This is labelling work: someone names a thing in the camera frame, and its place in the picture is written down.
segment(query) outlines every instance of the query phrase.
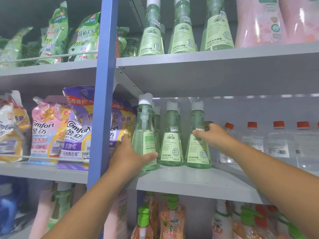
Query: light green label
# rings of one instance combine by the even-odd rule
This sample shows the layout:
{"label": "light green label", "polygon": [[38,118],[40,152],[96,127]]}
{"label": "light green label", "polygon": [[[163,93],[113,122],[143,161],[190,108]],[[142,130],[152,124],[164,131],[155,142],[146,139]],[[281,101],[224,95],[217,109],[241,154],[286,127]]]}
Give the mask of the light green label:
{"label": "light green label", "polygon": [[164,54],[160,30],[156,27],[144,29],[139,56],[146,54]]}
{"label": "light green label", "polygon": [[166,132],[164,134],[160,160],[181,162],[181,148],[178,133]]}
{"label": "light green label", "polygon": [[187,23],[178,24],[174,29],[171,53],[181,51],[196,51],[192,26]]}
{"label": "light green label", "polygon": [[[143,133],[143,155],[151,152],[156,152],[155,150],[155,142],[154,142],[154,134],[152,131],[146,131]],[[148,165],[157,164],[156,159],[151,161]]]}
{"label": "light green label", "polygon": [[209,153],[207,150],[206,142],[200,137],[195,137],[191,134],[189,138],[187,162],[209,164]]}
{"label": "light green label", "polygon": [[220,12],[220,15],[214,15],[208,20],[205,50],[220,44],[234,47],[226,13],[223,11]]}

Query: plastic pouch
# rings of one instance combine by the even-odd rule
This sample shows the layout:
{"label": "plastic pouch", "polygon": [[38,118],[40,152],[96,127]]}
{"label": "plastic pouch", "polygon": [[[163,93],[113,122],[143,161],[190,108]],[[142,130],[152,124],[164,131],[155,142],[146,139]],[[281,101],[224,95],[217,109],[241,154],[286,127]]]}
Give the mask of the plastic pouch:
{"label": "plastic pouch", "polygon": [[70,56],[69,61],[79,61],[95,59],[96,54],[86,54],[85,52],[97,50],[100,34],[100,14],[95,13],[86,17],[79,28],[75,31],[76,41],[69,48],[69,53],[83,53],[82,55]]}
{"label": "plastic pouch", "polygon": [[[94,103],[94,85],[63,88],[63,94],[71,107],[64,147],[60,158],[89,159]],[[59,161],[60,169],[88,170],[88,163]]]}
{"label": "plastic pouch", "polygon": [[288,43],[319,40],[319,0],[280,0]]}
{"label": "plastic pouch", "polygon": [[112,101],[112,124],[110,131],[110,147],[109,152],[112,154],[117,142],[121,140],[125,134],[129,135],[132,142],[134,134],[135,116],[133,108],[129,101],[113,98]]}
{"label": "plastic pouch", "polygon": [[120,44],[120,56],[122,57],[123,52],[125,50],[127,41],[125,39],[125,37],[129,34],[130,28],[128,27],[118,27],[116,29],[116,33],[118,36],[118,40],[119,40],[119,44]]}
{"label": "plastic pouch", "polygon": [[0,96],[0,161],[23,160],[5,155],[29,155],[30,119],[22,106],[20,92]]}
{"label": "plastic pouch", "polygon": [[8,41],[1,52],[0,68],[14,68],[19,66],[17,62],[2,62],[15,61],[22,58],[22,39],[28,32],[30,32],[30,30],[32,30],[32,27],[22,28],[11,40]]}
{"label": "plastic pouch", "polygon": [[[34,97],[38,104],[32,110],[31,156],[59,158],[64,145],[70,107],[64,96],[47,96],[45,100]],[[28,163],[56,165],[57,160],[30,158]]]}
{"label": "plastic pouch", "polygon": [[235,48],[287,43],[278,0],[236,0],[238,29]]}
{"label": "plastic pouch", "polygon": [[56,9],[53,17],[49,20],[49,27],[46,38],[42,42],[39,64],[55,64],[61,63],[61,57],[47,58],[53,55],[64,54],[69,34],[68,11],[66,2],[60,4],[60,8]]}
{"label": "plastic pouch", "polygon": [[139,38],[126,38],[127,44],[122,57],[136,57],[138,55],[137,44]]}

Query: person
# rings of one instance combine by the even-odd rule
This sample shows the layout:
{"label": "person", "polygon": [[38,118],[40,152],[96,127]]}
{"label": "person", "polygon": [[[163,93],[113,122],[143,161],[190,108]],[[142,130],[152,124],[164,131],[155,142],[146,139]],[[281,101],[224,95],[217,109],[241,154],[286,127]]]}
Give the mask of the person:
{"label": "person", "polygon": [[[232,157],[257,189],[309,239],[319,238],[319,178],[239,142],[214,123],[209,128],[193,134]],[[157,156],[137,154],[128,136],[123,136],[106,173],[42,239],[98,238],[118,193]]]}

